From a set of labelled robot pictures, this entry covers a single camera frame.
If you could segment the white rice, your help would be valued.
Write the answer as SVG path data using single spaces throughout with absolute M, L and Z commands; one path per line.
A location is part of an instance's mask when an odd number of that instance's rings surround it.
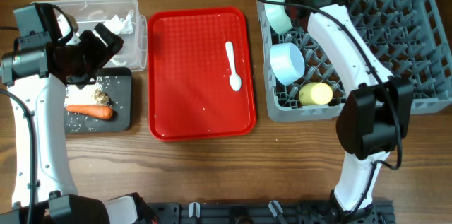
M 82 88 L 76 85 L 67 86 L 64 107 L 67 105 L 97 105 L 93 96 L 91 96 L 91 90 L 87 90 L 85 93 L 82 91 L 85 86 Z

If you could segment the green bowl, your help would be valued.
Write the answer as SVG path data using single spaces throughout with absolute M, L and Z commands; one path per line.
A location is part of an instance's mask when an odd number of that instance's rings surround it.
M 270 4 L 269 1 L 284 3 L 285 0 L 266 0 L 266 3 L 264 4 L 264 9 L 270 26 L 277 34 L 282 35 L 292 29 L 292 21 L 290 20 L 284 6 Z

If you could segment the brown food scrap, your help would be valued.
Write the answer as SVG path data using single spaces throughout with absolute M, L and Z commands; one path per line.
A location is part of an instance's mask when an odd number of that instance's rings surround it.
M 109 96 L 105 92 L 102 92 L 100 89 L 96 89 L 93 93 L 93 99 L 96 101 L 97 105 L 108 105 L 109 104 Z

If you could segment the orange carrot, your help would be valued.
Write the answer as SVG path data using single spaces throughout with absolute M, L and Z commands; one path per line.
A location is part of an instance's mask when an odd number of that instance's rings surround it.
M 66 110 L 103 120 L 111 119 L 114 114 L 111 107 L 104 105 L 67 105 Z

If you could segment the white napkin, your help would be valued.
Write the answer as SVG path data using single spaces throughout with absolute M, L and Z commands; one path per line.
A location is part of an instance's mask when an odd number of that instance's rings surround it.
M 134 10 L 130 10 L 125 18 L 115 15 L 112 19 L 105 21 L 103 25 L 115 35 L 128 35 L 133 33 L 133 16 Z

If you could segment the light blue small bowl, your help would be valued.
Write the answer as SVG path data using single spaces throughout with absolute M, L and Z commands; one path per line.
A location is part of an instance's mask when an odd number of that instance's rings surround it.
M 304 76 L 304 57 L 297 45 L 293 43 L 273 45 L 269 58 L 275 77 L 284 86 L 288 86 Z

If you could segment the yellow plastic cup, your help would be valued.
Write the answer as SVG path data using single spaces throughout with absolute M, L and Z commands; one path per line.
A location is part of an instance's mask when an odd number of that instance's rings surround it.
M 302 105 L 327 105 L 333 99 L 333 90 L 326 83 L 308 83 L 300 89 Z

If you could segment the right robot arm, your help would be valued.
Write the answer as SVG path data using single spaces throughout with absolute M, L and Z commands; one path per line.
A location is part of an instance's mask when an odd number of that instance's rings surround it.
M 413 87 L 394 76 L 371 52 L 348 13 L 347 0 L 285 0 L 291 20 L 307 21 L 338 74 L 347 99 L 336 122 L 345 150 L 340 180 L 331 192 L 331 220 L 367 217 L 379 170 L 400 168 Z

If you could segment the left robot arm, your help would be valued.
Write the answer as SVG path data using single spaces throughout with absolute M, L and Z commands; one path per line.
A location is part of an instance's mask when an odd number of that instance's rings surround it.
M 1 93 L 15 119 L 17 177 L 12 209 L 2 223 L 156 223 L 157 215 L 136 193 L 100 201 L 80 196 L 69 168 L 64 99 L 69 84 L 85 85 L 123 47 L 105 25 L 84 31 L 73 43 L 76 23 L 49 3 L 14 11 L 20 33 L 1 59 Z

